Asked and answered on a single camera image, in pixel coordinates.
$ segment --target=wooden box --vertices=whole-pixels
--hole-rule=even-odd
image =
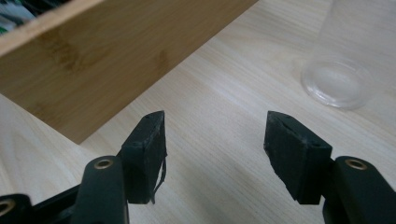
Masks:
[[[0,92],[80,143],[256,0],[72,0],[0,36]]]

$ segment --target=wooden edge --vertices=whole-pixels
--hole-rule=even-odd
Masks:
[[[46,12],[16,30],[1,35],[0,57],[102,2],[104,0],[71,0],[69,3]]]

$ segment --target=dark object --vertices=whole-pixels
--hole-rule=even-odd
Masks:
[[[119,158],[105,156],[88,163],[70,223],[129,223],[123,182]]]
[[[39,16],[47,11],[53,10],[69,0],[23,0],[22,5],[32,14]]]
[[[269,111],[264,149],[293,199],[318,204],[332,146],[291,116]]]
[[[264,149],[276,174],[300,204],[319,204],[330,223],[396,223],[396,193],[367,161],[339,157],[295,118],[269,111]]]
[[[129,223],[129,203],[148,203],[166,175],[163,111],[142,118],[117,157],[87,164],[82,182],[32,206],[22,194],[0,197],[0,223]],[[159,172],[160,184],[155,187]]]
[[[0,16],[6,18],[9,21],[15,22],[15,24],[17,24],[17,25],[23,25],[25,23],[25,21],[23,21],[21,18],[15,17],[15,16],[11,16],[11,15],[8,15],[8,14],[5,14],[5,13],[1,13],[0,12]]]
[[[149,200],[155,203],[155,191],[165,179],[166,150],[158,150],[165,148],[165,125],[161,113],[142,118],[118,155],[122,159],[128,203],[148,203]],[[161,166],[162,177],[155,187]]]

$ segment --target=clear plastic cup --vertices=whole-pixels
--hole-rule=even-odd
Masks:
[[[334,0],[302,72],[325,105],[354,109],[396,79],[396,0]]]

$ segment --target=wood grain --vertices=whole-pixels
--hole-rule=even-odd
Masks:
[[[93,8],[104,0],[73,0],[0,37],[0,56]]]
[[[322,206],[288,194],[263,150],[266,113],[288,113],[333,146],[369,161],[396,189],[396,90],[342,111],[299,81],[330,1],[262,0],[76,145],[0,97],[0,195],[34,203],[114,155],[146,114],[165,111],[168,172],[156,204],[129,205],[131,223],[324,223]]]
[[[3,55],[0,92],[80,143],[254,2],[97,3]]]

